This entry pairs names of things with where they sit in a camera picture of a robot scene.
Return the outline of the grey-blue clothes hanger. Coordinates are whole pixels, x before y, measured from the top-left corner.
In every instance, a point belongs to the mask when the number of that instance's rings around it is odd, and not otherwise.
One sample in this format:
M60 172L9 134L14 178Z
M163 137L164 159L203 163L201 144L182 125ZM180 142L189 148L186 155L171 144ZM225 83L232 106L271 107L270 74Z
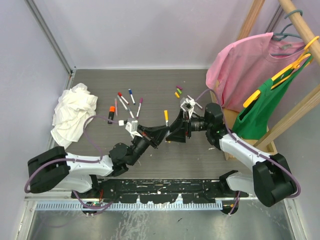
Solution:
M302 17L303 16L303 11L301 9L296 9L296 10L293 10L291 12L289 12L285 17L284 19L287 19L289 16L295 14L295 13L299 13L300 16ZM287 33L285 32L285 30L289 27L293 26L293 23L289 23L287 24L282 30L281 32L276 32L276 33L273 33L273 36L272 36L272 40L276 41L276 42L281 42L282 40L284 40L285 38L287 37L293 37L293 38L297 38L297 39L302 39L302 37L296 33Z

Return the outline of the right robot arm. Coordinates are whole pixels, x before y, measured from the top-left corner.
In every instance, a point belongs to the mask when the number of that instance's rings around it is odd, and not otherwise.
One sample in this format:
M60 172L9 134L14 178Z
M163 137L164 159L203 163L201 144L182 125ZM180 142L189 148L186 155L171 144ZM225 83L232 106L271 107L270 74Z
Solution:
M204 115L199 116L191 103L182 101L166 140L185 143L192 132L202 131L210 145L234 156L250 170L249 174L232 170L221 175L219 191L223 196L231 197L235 192L243 192L256 196L263 205L271 207L301 191L286 158L279 153L271 155L254 148L231 132L217 103L207 104Z

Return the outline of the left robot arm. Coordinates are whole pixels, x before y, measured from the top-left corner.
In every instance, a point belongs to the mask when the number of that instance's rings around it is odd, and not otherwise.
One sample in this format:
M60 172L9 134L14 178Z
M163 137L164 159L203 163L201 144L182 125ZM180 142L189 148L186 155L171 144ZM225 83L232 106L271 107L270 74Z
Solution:
M27 163L29 179L24 191L40 194L58 188L95 198L100 193L100 185L94 182L94 176L122 175L148 147L156 149L169 131L166 125L145 127L132 118L125 121L125 129L132 137L131 145L117 143L107 155L75 155L67 153L62 146L56 146L30 159Z

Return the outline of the white crumpled cloth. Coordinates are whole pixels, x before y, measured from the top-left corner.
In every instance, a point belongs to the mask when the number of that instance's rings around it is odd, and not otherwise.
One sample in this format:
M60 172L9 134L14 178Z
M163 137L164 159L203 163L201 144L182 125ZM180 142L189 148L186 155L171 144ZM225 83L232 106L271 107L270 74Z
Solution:
M54 109L50 131L59 146L67 149L79 141L85 121L96 114L97 101L98 97L83 83L63 91Z

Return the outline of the yellow clothes hanger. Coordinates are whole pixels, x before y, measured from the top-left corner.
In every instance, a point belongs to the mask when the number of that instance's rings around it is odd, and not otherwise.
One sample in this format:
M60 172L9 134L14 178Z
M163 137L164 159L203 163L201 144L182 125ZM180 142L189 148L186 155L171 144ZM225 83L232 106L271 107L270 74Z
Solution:
M286 66L284 69L282 69L280 72L278 72L277 74L275 74L271 80L275 83L272 84L271 86L271 90L276 88L278 85L282 84L283 82L285 82L294 72L295 69L298 69L300 67L300 63L308 58L311 57L312 54L310 52L308 52L309 47L316 41L318 40L320 37L316 36L314 37L305 47L304 47L304 52L298 57L298 59L296 59L293 63L289 64L288 66ZM259 89L257 89L244 103L243 103L243 107L247 108L253 101L257 100L259 98L259 96L261 95L261 91Z

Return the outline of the wooden hanging rod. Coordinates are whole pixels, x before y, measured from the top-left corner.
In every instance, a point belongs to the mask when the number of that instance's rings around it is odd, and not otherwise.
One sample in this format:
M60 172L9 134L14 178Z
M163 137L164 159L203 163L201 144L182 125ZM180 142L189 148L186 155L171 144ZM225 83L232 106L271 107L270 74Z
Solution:
M289 14L297 10L296 6L291 0L278 0L280 6L283 8L286 14ZM320 42L317 35L315 35L304 18L299 12L292 13L289 16L291 23L296 29L297 33L300 35L307 49L315 59L315 61L320 64Z

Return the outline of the red capped white marker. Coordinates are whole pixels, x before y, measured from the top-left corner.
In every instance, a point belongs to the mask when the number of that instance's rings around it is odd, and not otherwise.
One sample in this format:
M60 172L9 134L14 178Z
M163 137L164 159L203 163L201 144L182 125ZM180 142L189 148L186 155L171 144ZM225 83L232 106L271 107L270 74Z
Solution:
M125 99L121 92L118 92L117 94L127 105L129 105L129 102Z

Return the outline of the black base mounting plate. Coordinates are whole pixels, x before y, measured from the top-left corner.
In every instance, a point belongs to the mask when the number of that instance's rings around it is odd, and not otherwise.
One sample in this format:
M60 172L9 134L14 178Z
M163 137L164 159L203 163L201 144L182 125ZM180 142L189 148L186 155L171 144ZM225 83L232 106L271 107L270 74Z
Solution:
M217 198L235 198L236 191L228 190L216 179L123 179L97 181L93 188L78 196L101 199L105 203L143 204L174 203L182 197L183 204L215 203Z

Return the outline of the green tank top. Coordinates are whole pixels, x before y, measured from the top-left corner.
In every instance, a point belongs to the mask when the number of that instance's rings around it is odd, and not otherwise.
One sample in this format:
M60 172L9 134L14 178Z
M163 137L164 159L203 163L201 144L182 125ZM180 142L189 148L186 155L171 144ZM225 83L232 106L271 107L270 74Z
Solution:
M267 125L272 113L287 92L290 84L312 61L312 56L305 58L300 63L299 68L295 69L286 81L274 89L271 89L271 86L276 82L273 82L271 78L266 80L258 88L261 91L259 98L248 107L244 107L238 114L232 131L243 139L259 140L262 138L267 133Z

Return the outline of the pink t-shirt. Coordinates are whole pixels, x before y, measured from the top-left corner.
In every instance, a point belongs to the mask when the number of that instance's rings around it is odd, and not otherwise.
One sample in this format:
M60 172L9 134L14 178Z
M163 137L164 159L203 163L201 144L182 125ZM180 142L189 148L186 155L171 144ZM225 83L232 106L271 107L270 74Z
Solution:
M206 73L223 108L241 112L244 102L266 80L294 62L304 42L274 40L272 32L233 42L221 50Z

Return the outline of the yellow ended white marker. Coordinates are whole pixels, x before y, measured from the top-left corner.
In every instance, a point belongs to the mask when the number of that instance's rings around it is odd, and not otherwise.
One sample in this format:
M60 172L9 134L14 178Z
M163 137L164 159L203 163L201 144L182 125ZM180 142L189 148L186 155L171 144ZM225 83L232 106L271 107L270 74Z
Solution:
M164 110L164 118L165 118L165 125L169 126L169 114L167 110Z

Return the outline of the orange capped black highlighter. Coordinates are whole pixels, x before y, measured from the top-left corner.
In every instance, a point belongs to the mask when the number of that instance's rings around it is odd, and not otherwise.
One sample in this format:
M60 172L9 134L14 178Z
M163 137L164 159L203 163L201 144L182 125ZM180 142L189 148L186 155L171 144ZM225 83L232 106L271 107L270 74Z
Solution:
M108 124L112 124L114 122L115 111L116 111L115 106L110 106L109 113L108 113L108 121L107 121Z

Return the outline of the blue capped white marker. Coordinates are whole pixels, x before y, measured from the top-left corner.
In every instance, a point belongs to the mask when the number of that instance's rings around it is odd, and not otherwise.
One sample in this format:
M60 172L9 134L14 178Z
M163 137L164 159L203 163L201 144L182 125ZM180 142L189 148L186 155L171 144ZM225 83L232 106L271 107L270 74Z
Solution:
M135 98L134 98L134 96L133 96L132 89L129 88L129 89L128 89L128 92L129 92L129 95L130 95L130 97L131 97L131 100L132 100L133 105L136 105L136 101L135 101Z

